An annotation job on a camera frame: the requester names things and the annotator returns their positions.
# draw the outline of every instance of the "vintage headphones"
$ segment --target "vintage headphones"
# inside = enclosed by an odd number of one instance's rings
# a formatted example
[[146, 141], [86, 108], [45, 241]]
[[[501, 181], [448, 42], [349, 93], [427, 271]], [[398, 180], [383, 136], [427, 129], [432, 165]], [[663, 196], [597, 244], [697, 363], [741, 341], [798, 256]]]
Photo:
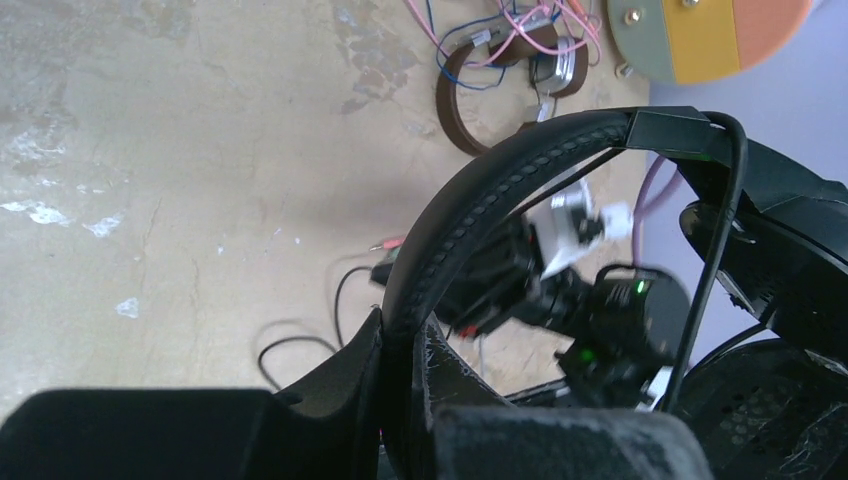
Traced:
[[[496, 54], [508, 40], [512, 28], [508, 21], [502, 20], [495, 27], [468, 37], [448, 57], [445, 68], [436, 81], [436, 113], [439, 123], [451, 143], [472, 156], [482, 154], [489, 147], [474, 138], [463, 123], [457, 102], [456, 82], [453, 79], [459, 78], [466, 60], [479, 45], [488, 43], [489, 53]], [[580, 90], [589, 71], [588, 47], [584, 44], [579, 48], [572, 48], [578, 40], [570, 36], [559, 36], [551, 19], [544, 14], [536, 14], [527, 19], [521, 25], [521, 29], [539, 45], [556, 48], [559, 51], [571, 49], [560, 55], [547, 55], [537, 50], [522, 36], [516, 35], [492, 64], [506, 67], [528, 59], [530, 84], [540, 96], [563, 98]], [[538, 107], [528, 108], [527, 118], [518, 131], [546, 120], [548, 115], [546, 110], [541, 104]]]

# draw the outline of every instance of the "worn floor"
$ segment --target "worn floor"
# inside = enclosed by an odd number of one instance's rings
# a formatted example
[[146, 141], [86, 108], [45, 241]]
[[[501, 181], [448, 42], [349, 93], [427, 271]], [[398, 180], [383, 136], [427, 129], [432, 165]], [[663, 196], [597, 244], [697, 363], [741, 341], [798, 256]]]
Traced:
[[[440, 31], [491, 12], [434, 8]], [[341, 274], [469, 160], [436, 122], [433, 51], [394, 0], [0, 0], [0, 417], [51, 387], [260, 386], [262, 345], [332, 338]], [[559, 113], [646, 103], [613, 58]], [[463, 96], [481, 138], [535, 102], [525, 77]], [[635, 197], [629, 160], [592, 177], [601, 203]], [[348, 336], [381, 296], [352, 283]], [[487, 379], [555, 375], [540, 338], [490, 339]], [[324, 356], [268, 364], [287, 384]]]

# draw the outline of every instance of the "black cable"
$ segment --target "black cable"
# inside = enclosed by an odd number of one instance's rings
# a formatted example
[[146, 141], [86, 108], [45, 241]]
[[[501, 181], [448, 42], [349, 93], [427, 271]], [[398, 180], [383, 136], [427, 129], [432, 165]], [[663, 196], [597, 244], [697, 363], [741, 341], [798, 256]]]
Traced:
[[371, 267], [366, 267], [364, 265], [353, 267], [342, 276], [341, 280], [339, 280], [339, 286], [336, 288], [336, 298], [333, 300], [333, 328], [336, 330], [336, 340], [339, 342], [339, 348], [344, 348], [345, 346], [344, 340], [342, 339], [342, 326], [339, 321], [339, 302], [342, 297], [342, 288], [344, 288], [344, 284], [347, 282], [347, 279], [354, 273], [370, 271]]
[[271, 344], [269, 344], [267, 347], [263, 348], [261, 352], [259, 352], [259, 355], [256, 357], [256, 366], [259, 368], [259, 373], [261, 373], [262, 376], [265, 377], [265, 381], [271, 384], [271, 386], [274, 387], [275, 390], [282, 390], [283, 387], [281, 387], [280, 384], [277, 383], [276, 380], [274, 380], [271, 374], [268, 373], [268, 370], [265, 369], [265, 364], [262, 362], [262, 360], [265, 359], [265, 355], [267, 355], [268, 352], [279, 347], [280, 345], [289, 342], [313, 342], [326, 347], [327, 350], [331, 351], [333, 354], [338, 352], [338, 350], [336, 350], [336, 347], [334, 347], [333, 344], [324, 340], [321, 337], [317, 337], [314, 335], [295, 335], [293, 337], [281, 338], [279, 340], [271, 342]]
[[716, 273], [718, 273], [721, 257], [727, 245], [727, 238], [733, 225], [733, 219], [736, 217], [736, 209], [739, 207], [739, 200], [742, 196], [742, 185], [745, 180], [745, 170], [748, 165], [748, 137], [745, 135], [745, 129], [742, 128], [739, 121], [724, 113], [704, 112], [704, 115], [712, 123], [723, 127], [730, 136], [730, 174], [715, 231], [713, 232], [713, 238], [710, 240], [710, 248], [707, 251], [706, 259], [704, 259], [704, 270], [701, 272], [701, 278], [698, 280], [698, 286], [692, 298], [692, 308], [689, 309], [689, 315], [686, 317], [686, 325], [683, 327], [683, 336], [680, 341], [680, 348], [677, 350], [674, 367], [671, 370], [668, 388], [662, 402], [658, 406], [658, 410], [661, 412], [670, 412], [677, 403], [677, 397], [680, 394], [680, 385], [683, 383], [683, 376], [686, 374], [686, 367], [689, 365], [689, 357], [692, 356], [695, 338], [698, 335], [701, 319], [707, 307], [707, 300], [710, 297], [710, 291], [712, 290]]
[[554, 194], [561, 191], [563, 188], [571, 185], [572, 183], [577, 182], [578, 180], [585, 177], [586, 175], [589, 175], [590, 173], [594, 172], [599, 167], [601, 167], [603, 164], [609, 162], [610, 160], [612, 160], [613, 158], [618, 156], [618, 154], [620, 154], [623, 151], [624, 151], [623, 148], [611, 148], [611, 149], [607, 150], [603, 155], [592, 160], [585, 167], [581, 168], [580, 170], [578, 170], [574, 174], [569, 175], [568, 178], [566, 178], [565, 180], [557, 183], [553, 187], [551, 187], [551, 188], [545, 190], [544, 192], [542, 192], [541, 194], [533, 197], [533, 200], [530, 200], [529, 202], [525, 203], [524, 205], [513, 210], [509, 215], [506, 216], [506, 218], [501, 223], [507, 223], [510, 220], [513, 220], [515, 217], [524, 215], [531, 208], [533, 208], [536, 205], [544, 202], [546, 199], [552, 197]]
[[739, 332], [736, 335], [728, 338], [727, 340], [724, 341], [724, 343], [722, 343], [721, 345], [719, 345], [718, 347], [713, 349], [713, 351], [708, 353], [704, 358], [702, 358], [701, 361], [698, 362], [698, 365], [696, 365], [695, 367], [697, 368], [697, 367], [700, 367], [701, 365], [706, 365], [706, 364], [712, 362], [716, 358], [718, 358], [718, 357], [724, 355], [725, 353], [727, 353], [728, 351], [730, 351], [736, 345], [739, 345], [740, 343], [744, 342], [745, 340], [748, 340], [749, 338], [753, 337], [754, 335], [756, 335], [760, 332], [764, 332], [764, 331], [766, 331], [766, 326], [763, 323], [757, 323], [753, 327], [749, 327], [749, 328], [746, 328], [745, 330], [742, 330], [741, 332]]
[[[347, 271], [347, 273], [345, 273], [342, 276], [342, 279], [339, 281], [339, 286], [336, 288], [336, 297], [333, 300], [333, 328], [336, 332], [336, 339], [339, 342], [339, 348], [344, 348], [344, 345], [345, 345], [344, 341], [342, 340], [341, 323], [339, 322], [339, 301], [340, 301], [341, 295], [342, 295], [342, 288], [344, 288], [345, 282], [347, 282], [347, 279], [350, 278], [351, 275], [353, 275], [356, 272], [361, 272], [361, 271], [369, 271], [370, 272], [371, 267], [366, 267], [366, 266], [361, 265], [361, 266], [358, 266], [358, 267], [351, 268], [350, 270]], [[324, 340], [323, 338], [316, 336], [316, 335], [295, 335], [295, 336], [291, 336], [291, 337], [281, 338], [279, 340], [275, 340], [274, 342], [271, 342], [268, 346], [263, 348], [261, 352], [259, 352], [259, 355], [257, 355], [256, 366], [257, 366], [257, 368], [259, 368], [259, 373], [262, 374], [262, 376], [265, 378], [265, 381], [267, 381], [272, 387], [274, 387], [275, 390], [282, 390], [282, 387], [280, 386], [279, 383], [276, 382], [276, 380], [274, 380], [274, 378], [271, 376], [271, 374], [268, 373], [268, 370], [265, 368], [265, 364], [264, 364], [263, 360], [265, 359], [265, 355], [267, 355], [268, 352], [279, 347], [280, 345], [284, 345], [284, 344], [289, 343], [289, 342], [317, 343], [317, 344], [325, 347], [327, 350], [329, 350], [333, 354], [338, 352], [338, 348], [333, 346], [333, 344], [331, 344], [330, 342], [328, 342], [328, 341]]]

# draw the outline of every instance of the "white wall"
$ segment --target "white wall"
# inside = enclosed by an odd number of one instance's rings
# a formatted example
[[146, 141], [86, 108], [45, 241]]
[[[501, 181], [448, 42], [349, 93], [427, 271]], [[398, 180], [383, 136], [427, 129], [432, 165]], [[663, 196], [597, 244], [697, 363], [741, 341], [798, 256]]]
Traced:
[[[824, 1], [774, 57], [743, 74], [699, 86], [653, 85], [654, 105], [693, 105], [738, 118], [748, 136], [848, 184], [848, 0]], [[662, 172], [663, 185], [670, 169]], [[645, 222], [644, 261], [671, 269], [694, 292], [703, 263], [678, 226], [695, 195], [684, 186]], [[753, 324], [716, 283], [693, 353], [697, 361]]]

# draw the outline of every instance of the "green led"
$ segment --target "green led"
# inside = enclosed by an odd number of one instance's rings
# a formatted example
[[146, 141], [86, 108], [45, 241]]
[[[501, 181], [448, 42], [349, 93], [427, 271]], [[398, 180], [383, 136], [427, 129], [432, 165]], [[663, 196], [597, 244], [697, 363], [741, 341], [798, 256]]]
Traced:
[[595, 354], [589, 349], [584, 349], [582, 352], [580, 352], [580, 359], [586, 363], [589, 363], [595, 359]]

